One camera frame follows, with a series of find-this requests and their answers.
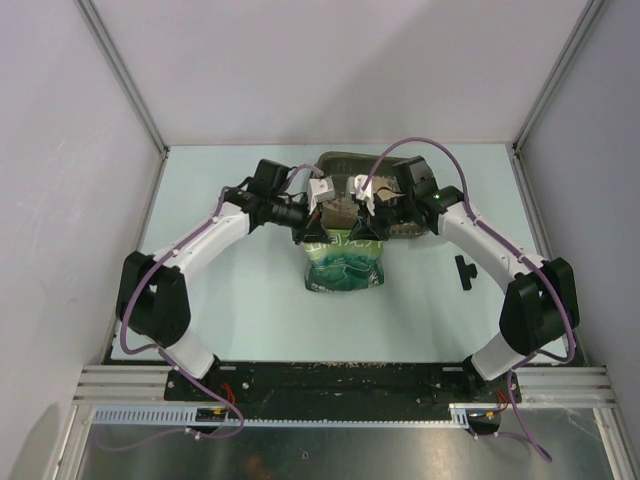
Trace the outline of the green litter bag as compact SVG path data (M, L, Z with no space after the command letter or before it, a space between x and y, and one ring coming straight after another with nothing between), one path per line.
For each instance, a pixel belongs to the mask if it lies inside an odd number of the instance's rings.
M384 283L381 241L348 239L349 230L328 229L330 244L304 243L308 256L305 287L311 292L352 292Z

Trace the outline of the black bag clip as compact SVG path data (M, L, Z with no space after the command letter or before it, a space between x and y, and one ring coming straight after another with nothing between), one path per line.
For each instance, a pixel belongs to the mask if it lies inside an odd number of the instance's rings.
M471 291L473 281L477 278L478 270L475 263L467 263L463 255L454 257L458 271L461 287L463 291Z

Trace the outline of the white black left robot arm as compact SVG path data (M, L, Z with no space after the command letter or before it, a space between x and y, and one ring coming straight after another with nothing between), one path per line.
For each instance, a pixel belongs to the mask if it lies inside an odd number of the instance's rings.
M330 241L322 205L335 197L333 182L313 166L296 199L288 188L301 170L260 160L253 175L223 187L213 212L179 240L154 254L134 251L124 260L116 300L121 331L148 338L149 348L188 374L185 385L199 399L219 392L221 376L211 369L214 353L195 331L189 284L225 249L265 224L289 229L296 244Z

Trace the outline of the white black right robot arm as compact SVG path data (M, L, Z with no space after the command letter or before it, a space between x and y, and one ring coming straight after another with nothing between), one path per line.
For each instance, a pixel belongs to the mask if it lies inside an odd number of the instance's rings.
M482 220L461 190L439 187L424 158L401 160L393 171L399 192L387 200L374 192L367 176L348 179L347 192L359 206L351 239L386 241L392 227L414 223L456 245L504 293L498 333L465 361L463 393L473 401L486 400L496 391L498 377L561 336L573 354L580 317L571 265L529 254L507 240Z

